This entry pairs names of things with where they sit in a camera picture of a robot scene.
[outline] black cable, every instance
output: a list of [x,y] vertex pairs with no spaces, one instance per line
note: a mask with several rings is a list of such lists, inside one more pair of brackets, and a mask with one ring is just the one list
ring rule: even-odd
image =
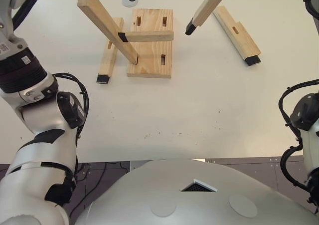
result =
[[98,185],[100,184],[100,182],[101,182],[101,180],[102,180],[102,178],[103,178],[103,175],[104,175],[104,173],[105,173],[105,171],[106,171],[106,164],[107,164],[107,163],[104,163],[103,172],[102,172],[102,174],[101,174],[101,176],[100,176],[100,179],[99,179],[98,182],[96,183],[95,187],[94,187],[91,191],[89,191],[89,192],[81,199],[81,201],[74,207],[74,209],[73,209],[73,210],[71,211],[71,213],[70,213],[70,217],[72,217],[73,212],[80,206],[80,204],[85,200],[85,198],[86,198],[87,196],[89,196],[89,195],[98,187]]
[[124,168],[124,167],[122,166],[122,163],[121,163],[121,162],[120,162],[120,167],[121,167],[121,169],[125,169],[125,170],[126,170],[126,173],[129,172],[129,170],[128,170],[127,168]]
[[81,132],[82,132],[83,127],[84,127],[85,122],[86,122],[87,115],[89,113],[90,101],[89,101],[88,92],[87,92],[85,86],[77,79],[77,77],[75,77],[72,74],[56,73],[56,74],[53,74],[53,76],[55,76],[57,78],[72,80],[72,81],[76,82],[80,87],[80,90],[81,90],[80,94],[83,96],[83,111],[84,111],[86,117],[85,117],[83,125],[81,125],[77,128],[76,139],[75,139],[75,146],[77,147],[78,146],[78,139],[80,138]]
[[37,0],[25,0],[24,3],[21,5],[19,10],[14,15],[12,22],[13,22],[13,30],[17,29],[19,25],[24,21],[26,16],[31,11],[34,4]]
[[5,170],[8,170],[8,168],[6,168],[6,169],[1,169],[1,170],[0,170],[0,173],[3,172],[3,171],[5,171]]
[[286,122],[286,126],[289,127],[291,129],[291,131],[294,133],[294,135],[296,136],[296,140],[298,141],[299,145],[296,147],[291,146],[288,150],[286,150],[284,152],[284,154],[281,157],[280,160],[280,168],[284,174],[284,176],[286,177],[286,179],[288,181],[290,181],[294,186],[297,186],[307,192],[309,192],[309,189],[302,183],[298,182],[297,180],[295,180],[290,173],[287,170],[287,160],[288,158],[296,151],[300,151],[304,148],[303,145],[303,140],[301,138],[301,133],[300,130],[296,127],[294,127],[291,123],[290,117],[287,115],[287,113],[284,111],[283,108],[283,101],[284,98],[289,95],[290,93],[292,93],[293,91],[300,89],[300,88],[304,88],[304,87],[308,87],[308,86],[312,86],[312,85],[319,85],[319,79],[315,79],[315,80],[311,80],[311,81],[307,81],[307,82],[303,82],[300,84],[296,84],[292,87],[288,87],[287,90],[283,93],[282,97],[279,99],[278,102],[278,106],[279,106],[279,110]]

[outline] wooden board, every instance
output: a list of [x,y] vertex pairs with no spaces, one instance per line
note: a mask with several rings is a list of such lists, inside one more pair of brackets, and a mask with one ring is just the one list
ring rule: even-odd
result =
[[244,60],[261,53],[245,27],[240,22],[235,22],[225,6],[216,8],[214,15]]
[[[122,30],[124,24],[123,18],[113,18],[113,20],[119,29]],[[114,46],[109,39],[106,39],[104,53],[96,81],[98,84],[107,84],[109,82],[109,79],[113,74],[117,52],[118,49],[116,46]]]
[[123,32],[128,42],[171,41],[174,39],[174,31],[128,31]]
[[[131,31],[173,30],[173,10],[134,9]],[[132,42],[138,63],[128,65],[128,77],[171,78],[172,41]]]
[[77,5],[131,63],[136,63],[137,52],[130,43],[119,38],[119,27],[99,0],[78,0]]

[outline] wooden plank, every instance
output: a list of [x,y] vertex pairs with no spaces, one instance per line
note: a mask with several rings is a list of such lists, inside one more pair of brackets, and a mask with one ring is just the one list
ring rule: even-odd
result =
[[78,0],[77,5],[131,63],[137,63],[138,53],[119,38],[121,30],[99,0]]
[[[173,10],[134,9],[131,31],[173,31]],[[172,41],[132,42],[137,64],[128,65],[128,77],[171,78]]]
[[221,1],[222,0],[204,0],[196,11],[192,24],[195,27],[201,26]]
[[[119,29],[122,30],[123,24],[124,24],[123,18],[113,18],[113,20],[115,21]],[[104,53],[103,53],[99,73],[96,80],[98,84],[109,83],[109,79],[113,74],[117,52],[118,52],[118,49],[116,48],[116,46],[114,46],[112,42],[106,39]]]
[[214,15],[248,65],[260,62],[257,55],[259,55],[261,51],[242,23],[235,22],[225,6],[216,8]]
[[160,31],[128,31],[124,32],[129,42],[171,41],[174,40],[172,30]]

